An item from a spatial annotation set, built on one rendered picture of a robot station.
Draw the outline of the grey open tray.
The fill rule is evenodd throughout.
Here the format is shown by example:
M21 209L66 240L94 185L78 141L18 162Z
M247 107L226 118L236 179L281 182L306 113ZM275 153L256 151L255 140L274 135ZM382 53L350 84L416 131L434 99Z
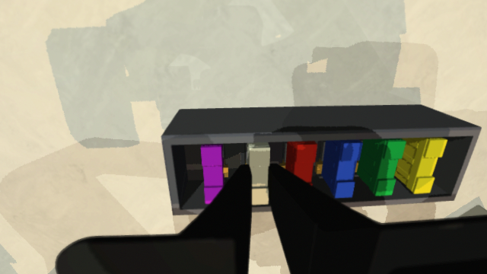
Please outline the grey open tray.
M477 205L470 209L469 211L463 213L462 215L458 217L463 217L463 216L478 216L478 215L487 215L487 210L485 210L481 205Z

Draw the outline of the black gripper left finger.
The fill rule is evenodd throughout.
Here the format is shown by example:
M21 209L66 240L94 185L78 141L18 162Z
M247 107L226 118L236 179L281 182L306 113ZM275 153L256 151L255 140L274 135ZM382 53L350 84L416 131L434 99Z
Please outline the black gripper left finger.
M84 237L56 257L57 274L249 274L252 174L242 164L178 234Z

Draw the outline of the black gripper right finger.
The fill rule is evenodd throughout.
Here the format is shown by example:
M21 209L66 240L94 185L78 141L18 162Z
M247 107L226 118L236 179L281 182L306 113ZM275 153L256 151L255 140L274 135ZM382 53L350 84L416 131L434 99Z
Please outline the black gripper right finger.
M268 188L291 274L388 274L487 258L487 215L380 223L279 164L269 166Z

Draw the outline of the dark grey fuse block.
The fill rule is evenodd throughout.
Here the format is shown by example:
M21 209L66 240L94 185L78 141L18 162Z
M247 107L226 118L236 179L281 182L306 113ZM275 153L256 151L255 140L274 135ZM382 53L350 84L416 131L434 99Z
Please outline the dark grey fuse block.
M173 215L205 203L202 144L223 144L228 182L247 143L315 141L311 183L347 207L454 201L482 127L422 104L179 109L161 136ZM246 161L245 161L246 158Z

